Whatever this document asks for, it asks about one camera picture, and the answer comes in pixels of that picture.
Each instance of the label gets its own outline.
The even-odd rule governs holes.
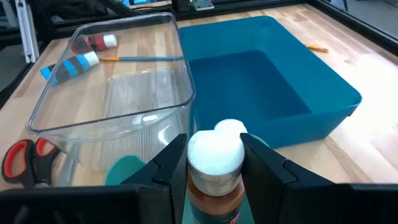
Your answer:
[[[239,205],[226,214],[212,215],[199,210],[192,203],[191,208],[195,224],[236,224],[241,210],[241,206]]]

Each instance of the clear plastic bin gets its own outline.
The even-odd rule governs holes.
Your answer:
[[[97,40],[92,35],[98,34],[114,34],[117,46],[105,50],[94,46]],[[81,41],[88,47],[79,48]],[[75,66],[79,75],[60,82],[65,63],[73,63],[68,58],[76,56],[76,47],[80,55],[95,50],[98,58],[172,59],[99,60],[83,73],[83,68]],[[78,162],[106,171],[126,154],[148,162],[178,134],[192,133],[190,105],[194,97],[172,14],[87,24],[76,30],[52,68],[27,130],[58,144]]]

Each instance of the blue plastic tray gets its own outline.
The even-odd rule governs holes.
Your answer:
[[[271,17],[184,27],[180,36],[197,90],[198,129],[235,118],[277,148],[326,137],[361,102]]]

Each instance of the wooden table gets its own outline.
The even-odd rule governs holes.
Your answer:
[[[398,58],[305,4],[180,21],[178,25],[254,16],[274,17],[302,43],[330,49],[327,54],[314,53],[363,97],[353,115],[326,139],[284,147],[277,152],[334,182],[398,182],[398,104],[395,99]],[[127,56],[122,46],[129,36],[125,38],[114,50],[117,56]],[[67,44],[67,39],[53,40],[0,111],[0,159],[14,142],[32,137],[25,130],[25,122],[45,85],[40,68],[55,63]],[[123,68],[108,69],[112,72]],[[65,156],[60,157],[55,163],[55,175],[64,159]],[[103,178],[103,173],[78,165],[73,185],[101,185]],[[1,190],[11,187],[20,186],[0,179]]]

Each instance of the paint bottle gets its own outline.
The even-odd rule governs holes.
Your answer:
[[[83,54],[90,51],[102,51],[118,45],[114,34],[80,35],[70,46],[72,52]]]
[[[74,57],[70,57],[59,66],[57,71],[55,71],[55,77],[52,80],[52,84],[58,85],[71,78],[82,75],[99,62],[100,61],[95,52],[88,52],[83,55],[78,54]],[[46,80],[50,78],[54,66],[55,64],[40,70]]]
[[[237,222],[244,197],[240,176],[243,159],[239,131],[231,131],[229,125],[192,136],[188,142],[187,189],[196,224]]]

